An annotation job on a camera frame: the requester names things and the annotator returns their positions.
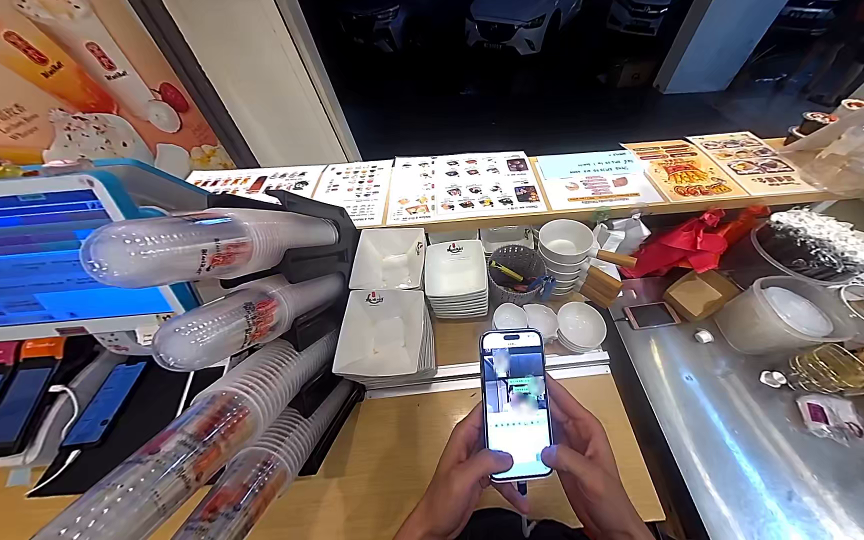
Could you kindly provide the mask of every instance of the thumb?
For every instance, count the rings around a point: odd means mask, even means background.
[[[462,463],[460,475],[470,483],[494,473],[502,473],[512,468],[512,456],[504,451],[483,448],[469,460]]]

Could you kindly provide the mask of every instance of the parked car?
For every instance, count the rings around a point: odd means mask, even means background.
[[[543,49],[579,11],[583,0],[473,0],[465,16],[470,47],[514,50],[531,55]]]
[[[606,28],[624,34],[654,36],[674,0],[612,0]]]

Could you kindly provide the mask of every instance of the woven basket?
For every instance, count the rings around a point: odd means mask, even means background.
[[[486,264],[495,261],[523,278],[539,278],[546,275],[546,262],[538,251],[525,246],[502,246],[495,250]],[[511,302],[518,306],[524,306],[539,300],[543,292],[541,287],[529,292],[515,292],[511,289],[498,285],[505,283],[508,276],[498,268],[487,268],[488,271],[488,300],[493,306]]]

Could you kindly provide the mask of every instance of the menu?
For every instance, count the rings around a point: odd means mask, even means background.
[[[645,166],[655,187],[670,201],[744,197],[746,192],[694,144],[661,140],[622,144]]]
[[[279,203],[268,194],[272,190],[292,191],[312,197],[325,165],[267,167],[218,171],[192,171],[185,181],[209,193],[228,193],[266,203]]]
[[[545,212],[524,152],[397,157],[386,223]]]
[[[356,227],[382,225],[391,176],[391,159],[329,165],[312,198],[343,207]]]
[[[795,165],[750,131],[686,137],[751,195],[817,191]]]
[[[536,160],[554,211],[665,200],[629,150],[542,155]]]

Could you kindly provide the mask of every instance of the charging cable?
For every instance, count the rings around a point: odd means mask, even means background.
[[[66,422],[65,425],[62,427],[61,438],[58,439],[59,441],[64,441],[66,440],[66,436],[68,435],[69,430],[72,428],[72,424],[74,424],[75,421],[79,418],[79,398],[76,397],[75,392],[72,391],[72,388],[69,388],[64,384],[53,384],[52,386],[49,386],[49,393],[57,394],[59,392],[65,392],[66,394],[68,394],[69,400],[71,400],[72,402],[72,418],[69,418],[69,421]],[[36,485],[29,491],[26,491],[25,496],[28,497],[29,495],[32,495],[33,492],[42,488],[42,486],[48,485],[49,483],[57,479],[59,475],[66,472],[68,466],[71,465],[72,462],[75,461],[81,453],[82,451],[80,449],[73,449],[71,452],[69,452],[69,455],[68,457],[66,457],[65,462],[62,463],[62,466],[59,467],[54,474],[49,476],[49,479],[43,481],[39,485]]]

